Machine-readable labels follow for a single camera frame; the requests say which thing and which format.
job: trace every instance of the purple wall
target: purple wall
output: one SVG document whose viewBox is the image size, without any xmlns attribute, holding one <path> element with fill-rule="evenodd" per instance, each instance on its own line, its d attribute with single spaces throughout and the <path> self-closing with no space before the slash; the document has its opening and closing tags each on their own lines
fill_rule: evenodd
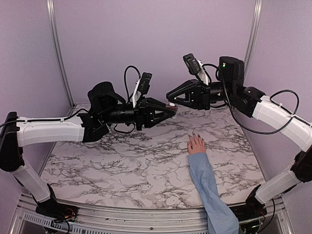
<svg viewBox="0 0 312 234">
<path fill-rule="evenodd" d="M 312 1 L 266 0 L 263 3 L 256 48 L 246 85 L 267 95 L 293 89 L 300 96 L 298 114 L 312 121 Z M 292 94 L 276 98 L 294 109 Z M 262 125 L 249 122 L 254 129 Z M 282 171 L 299 149 L 282 134 L 260 136 L 247 133 L 266 179 Z M 294 233 L 310 234 L 312 229 L 312 183 L 300 184 L 283 196 Z"/>
<path fill-rule="evenodd" d="M 87 92 L 105 80 L 125 97 L 123 72 L 135 65 L 153 74 L 148 96 L 166 101 L 168 91 L 191 78 L 183 55 L 213 63 L 221 55 L 244 59 L 253 12 L 250 0 L 57 0 L 74 100 L 88 103 Z M 131 92 L 136 80 L 130 71 Z"/>
<path fill-rule="evenodd" d="M 1 1 L 0 32 L 0 122 L 10 111 L 25 117 L 65 115 L 69 105 L 53 49 L 46 1 Z M 49 147 L 25 147 L 24 157 L 38 171 Z M 2 234 L 8 232 L 20 192 L 15 179 L 0 171 Z"/>
</svg>

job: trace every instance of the white marble surface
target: white marble surface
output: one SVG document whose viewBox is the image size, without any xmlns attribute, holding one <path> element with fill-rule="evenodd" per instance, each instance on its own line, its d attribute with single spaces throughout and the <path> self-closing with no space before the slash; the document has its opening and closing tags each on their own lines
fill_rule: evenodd
<svg viewBox="0 0 312 234">
<path fill-rule="evenodd" d="M 141 132 L 111 131 L 94 143 L 57 143 L 41 177 L 58 198 L 70 201 L 127 208 L 201 207 L 187 160 L 192 131 L 207 142 L 221 199 L 227 204 L 245 201 L 264 179 L 227 108 L 180 107 L 176 118 Z"/>
</svg>

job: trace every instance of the black cable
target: black cable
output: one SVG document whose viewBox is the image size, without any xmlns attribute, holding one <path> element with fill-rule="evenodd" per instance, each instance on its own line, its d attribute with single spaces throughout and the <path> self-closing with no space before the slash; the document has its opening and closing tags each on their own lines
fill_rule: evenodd
<svg viewBox="0 0 312 234">
<path fill-rule="evenodd" d="M 127 85 L 127 70 L 128 70 L 129 68 L 135 69 L 136 72 L 137 72 L 137 74 L 138 74 L 138 78 L 141 79 L 141 73 L 140 73 L 140 71 L 139 71 L 136 67 L 130 65 L 130 66 L 128 66 L 128 67 L 125 69 L 125 72 L 124 72 L 124 74 L 123 74 L 123 79 L 124 79 L 125 88 L 126 88 L 126 92 L 127 92 L 127 103 L 130 102 L 130 96 L 129 96 L 128 85 Z"/>
<path fill-rule="evenodd" d="M 72 114 L 71 116 L 65 117 L 64 120 L 69 120 L 70 118 L 76 116 L 80 111 L 86 111 L 87 113 L 89 113 L 89 111 L 87 111 L 86 109 L 81 108 L 81 109 L 77 110 L 74 114 Z M 30 120 L 27 120 L 27 122 L 53 122 L 53 121 L 61 121 L 61 120 L 62 119 L 60 119 L 60 118 L 42 118 L 42 119 L 30 119 Z M 8 125 L 8 124 L 18 123 L 18 122 L 26 122 L 26 121 L 22 120 L 22 119 L 9 121 L 9 122 L 1 124 L 0 128 L 5 126 L 5 125 Z"/>
<path fill-rule="evenodd" d="M 224 103 L 224 104 L 221 104 L 221 105 L 218 105 L 218 106 L 211 106 L 211 105 L 210 105 L 210 107 L 217 109 L 217 108 L 224 107 L 224 106 L 226 106 L 226 105 L 227 105 L 227 104 Z"/>
<path fill-rule="evenodd" d="M 69 225 L 69 222 L 67 221 L 67 219 L 66 219 L 65 217 L 62 217 L 62 216 L 56 215 L 56 214 L 54 214 L 53 216 L 56 216 L 56 217 L 58 217 L 58 218 L 63 219 L 63 222 L 65 221 L 65 223 L 67 224 L 67 227 L 68 227 L 67 233 L 66 233 L 66 234 L 69 234 L 69 232 L 70 232 L 70 225 Z"/>
<path fill-rule="evenodd" d="M 294 116 L 292 116 L 292 117 L 290 118 L 290 120 L 289 120 L 285 125 L 283 125 L 281 128 L 279 128 L 279 129 L 277 129 L 277 130 L 275 130 L 275 131 L 272 131 L 272 132 L 260 132 L 260 131 L 256 131 L 256 130 L 250 129 L 250 128 L 246 127 L 245 125 L 243 125 L 242 123 L 240 123 L 240 122 L 237 120 L 237 118 L 235 117 L 234 113 L 233 113 L 232 106 L 231 106 L 231 103 L 230 103 L 230 100 L 229 100 L 229 96 L 228 96 L 228 92 L 226 91 L 225 81 L 224 81 L 224 78 L 223 78 L 223 74 L 222 74 L 222 72 L 221 72 L 220 69 L 218 69 L 218 70 L 219 70 L 219 75 L 220 75 L 220 77 L 221 77 L 221 81 L 222 81 L 223 89 L 224 89 L 224 92 L 225 92 L 226 100 L 227 100 L 228 105 L 229 105 L 229 108 L 230 108 L 231 115 L 232 115 L 233 119 L 235 120 L 235 122 L 236 122 L 240 127 L 244 128 L 244 129 L 246 129 L 246 130 L 248 130 L 248 131 L 250 131 L 250 132 L 252 132 L 252 133 L 262 134 L 262 135 L 271 135 L 271 134 L 278 133 L 279 131 L 281 131 L 281 130 L 283 130 L 284 128 L 286 128 L 288 124 L 290 124 L 290 122 L 292 121 L 292 119 L 294 118 Z M 285 92 L 293 93 L 293 94 L 296 96 L 296 98 L 297 98 L 297 105 L 296 105 L 295 111 L 293 112 L 293 115 L 295 115 L 295 114 L 297 113 L 297 110 L 298 110 L 298 107 L 299 107 L 299 96 L 298 96 L 298 94 L 297 94 L 295 91 L 293 91 L 293 90 L 281 90 L 281 91 L 279 91 L 279 92 L 273 94 L 272 96 L 274 97 L 274 96 L 276 96 L 277 94 L 285 93 Z"/>
<path fill-rule="evenodd" d="M 205 67 L 205 66 L 210 66 L 210 67 L 214 67 L 215 69 L 218 69 L 218 67 L 212 63 L 205 63 L 202 65 L 202 67 Z"/>
<path fill-rule="evenodd" d="M 208 76 L 208 79 L 209 79 L 209 83 L 208 84 L 211 84 L 213 81 L 211 80 L 211 77 L 210 77 L 208 71 L 206 70 L 206 68 L 204 66 L 202 68 L 203 68 L 204 72 L 206 73 L 206 75 Z"/>
<path fill-rule="evenodd" d="M 205 64 L 202 65 L 202 68 L 204 69 L 205 72 L 206 72 L 206 68 L 205 68 L 206 66 L 214 67 L 216 70 L 218 70 L 218 67 L 215 66 L 214 64 L 212 64 L 212 63 L 205 63 Z M 210 75 L 208 74 L 208 72 L 206 72 L 206 74 L 207 74 L 207 76 L 208 76 L 208 78 L 209 78 L 209 81 L 210 81 L 210 83 L 211 83 L 212 80 L 211 80 Z"/>
<path fill-rule="evenodd" d="M 274 202 L 273 199 L 272 199 L 272 202 L 273 202 L 273 215 L 272 215 L 270 221 L 268 222 L 268 224 L 267 224 L 263 229 L 261 229 L 260 231 L 258 231 L 258 233 L 263 232 L 263 230 L 265 230 L 265 229 L 269 226 L 269 224 L 272 222 L 272 220 L 273 220 L 273 218 L 274 218 L 274 215 L 275 215 L 275 202 Z"/>
<path fill-rule="evenodd" d="M 75 113 L 73 113 L 71 116 L 64 118 L 64 120 L 69 120 L 70 118 L 76 116 L 80 111 L 85 111 L 85 112 L 89 113 L 89 111 L 87 111 L 86 109 L 80 108 L 80 109 L 77 110 Z"/>
<path fill-rule="evenodd" d="M 34 195 L 31 194 L 31 196 L 33 197 L 33 199 L 34 199 L 35 203 L 37 204 L 37 206 L 40 207 L 40 205 L 39 205 L 39 203 L 37 202 L 37 200 L 35 199 Z M 67 223 L 67 226 L 68 226 L 68 230 L 67 230 L 67 233 L 66 233 L 66 234 L 69 234 L 69 232 L 70 232 L 70 225 L 69 225 L 69 222 L 66 220 L 65 217 L 62 217 L 62 216 L 57 215 L 57 214 L 50 214 L 50 216 L 52 216 L 52 217 L 58 217 L 58 218 L 63 219 L 63 220 Z"/>
<path fill-rule="evenodd" d="M 6 123 L 3 123 L 0 125 L 0 128 L 2 128 L 3 126 L 5 125 L 8 125 L 8 124 L 11 124 L 11 123 L 18 123 L 18 122 L 25 122 L 25 120 L 13 120 L 13 121 L 9 121 L 9 122 L 6 122 Z"/>
<path fill-rule="evenodd" d="M 136 128 L 136 125 L 135 125 L 134 123 L 132 123 L 132 125 L 133 125 L 133 129 L 132 129 L 131 131 L 129 131 L 129 132 L 124 132 L 124 131 L 117 130 L 116 127 L 118 126 L 118 124 L 115 125 L 115 127 L 113 128 L 113 130 L 114 130 L 115 132 L 117 132 L 117 133 L 129 134 L 129 133 L 133 132 L 134 129 Z"/>
</svg>

